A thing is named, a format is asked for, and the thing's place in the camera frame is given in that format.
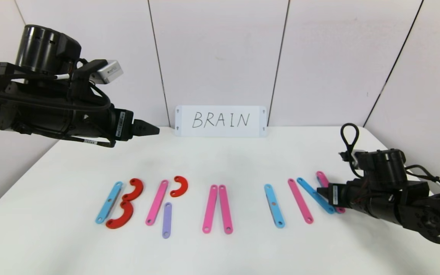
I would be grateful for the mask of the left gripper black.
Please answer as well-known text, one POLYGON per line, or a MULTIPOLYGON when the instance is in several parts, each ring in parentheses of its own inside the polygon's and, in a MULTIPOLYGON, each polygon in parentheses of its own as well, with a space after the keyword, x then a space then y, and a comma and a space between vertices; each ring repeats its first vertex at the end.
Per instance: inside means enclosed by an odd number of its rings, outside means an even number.
POLYGON ((114 141, 128 141, 133 136, 153 136, 160 133, 159 127, 143 120, 133 120, 132 111, 116 108, 114 104, 105 111, 94 113, 94 125, 101 131, 101 137, 114 141))

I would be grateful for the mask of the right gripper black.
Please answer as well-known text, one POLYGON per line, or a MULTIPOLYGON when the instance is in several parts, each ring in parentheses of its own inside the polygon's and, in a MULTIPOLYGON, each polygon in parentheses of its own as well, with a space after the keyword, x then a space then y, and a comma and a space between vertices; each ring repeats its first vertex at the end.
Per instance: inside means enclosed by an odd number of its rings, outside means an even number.
POLYGON ((328 198, 329 204, 333 207, 352 209, 357 186, 352 181, 348 181, 346 184, 329 183, 328 187, 317 188, 317 193, 323 198, 328 198))

